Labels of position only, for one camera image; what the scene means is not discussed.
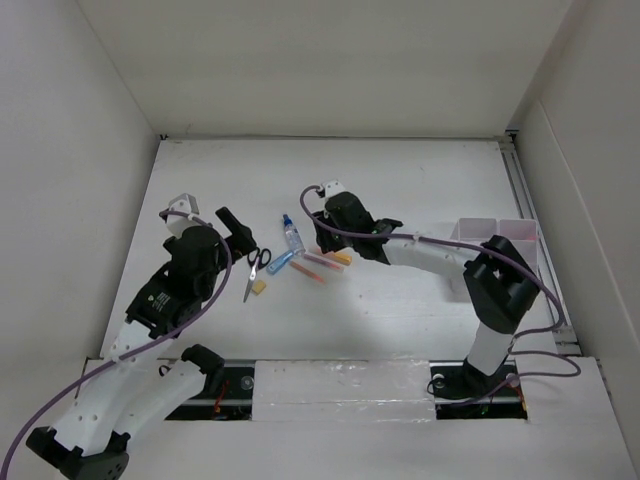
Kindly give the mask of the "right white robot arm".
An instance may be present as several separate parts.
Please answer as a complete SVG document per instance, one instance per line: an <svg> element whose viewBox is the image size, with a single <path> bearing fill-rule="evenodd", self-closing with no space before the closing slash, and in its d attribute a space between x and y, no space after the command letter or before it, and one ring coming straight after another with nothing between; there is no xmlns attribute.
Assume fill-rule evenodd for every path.
<svg viewBox="0 0 640 480"><path fill-rule="evenodd" d="M452 297L469 302L479 321L461 366L436 373L430 386L449 401L470 401L493 391L516 332L540 293L539 280L507 238L493 235L479 244L429 239L399 220L374 219L360 199L339 182L316 190L324 206L313 213L316 241L324 253L354 250L361 258L438 275Z"/></svg>

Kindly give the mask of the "purple highlighter pen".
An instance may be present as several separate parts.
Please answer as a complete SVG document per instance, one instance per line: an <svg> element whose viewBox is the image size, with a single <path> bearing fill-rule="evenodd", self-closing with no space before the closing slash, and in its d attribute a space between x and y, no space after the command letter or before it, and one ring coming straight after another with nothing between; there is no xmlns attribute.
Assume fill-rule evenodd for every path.
<svg viewBox="0 0 640 480"><path fill-rule="evenodd" d="M304 253L303 254L303 258L309 262L312 262L314 264L323 266L326 269L329 269L331 271L334 272L339 272L342 273L344 271L344 267L342 265L336 264L330 260L327 260L325 258L321 258L319 256L316 255L312 255L309 253Z"/></svg>

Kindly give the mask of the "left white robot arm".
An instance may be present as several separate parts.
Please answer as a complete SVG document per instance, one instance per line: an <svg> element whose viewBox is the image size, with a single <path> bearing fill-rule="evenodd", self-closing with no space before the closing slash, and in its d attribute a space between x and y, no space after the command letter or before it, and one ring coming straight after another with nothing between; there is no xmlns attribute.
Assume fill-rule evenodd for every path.
<svg viewBox="0 0 640 480"><path fill-rule="evenodd" d="M184 401L222 387L223 358L200 344L150 378L158 358L213 306L233 264L257 247L228 208L216 215L228 237L178 203L162 212L172 233L163 244L169 261L128 307L106 362L71 385L73 405L52 425L31 428L27 447L65 478L120 478L134 445Z"/></svg>

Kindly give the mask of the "brown orange slim pen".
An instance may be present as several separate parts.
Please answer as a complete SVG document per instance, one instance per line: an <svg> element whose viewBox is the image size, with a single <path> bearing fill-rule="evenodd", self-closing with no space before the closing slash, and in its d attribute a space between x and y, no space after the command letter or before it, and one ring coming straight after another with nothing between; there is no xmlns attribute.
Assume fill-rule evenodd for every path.
<svg viewBox="0 0 640 480"><path fill-rule="evenodd" d="M325 284L326 281L323 277L321 277L320 275L316 274L315 272L309 270L308 268L304 267L303 265L299 264L298 262L292 261L290 263L290 266L292 268L294 268L296 271L302 273L303 275L305 275L308 278L311 278L312 280L320 283L320 284Z"/></svg>

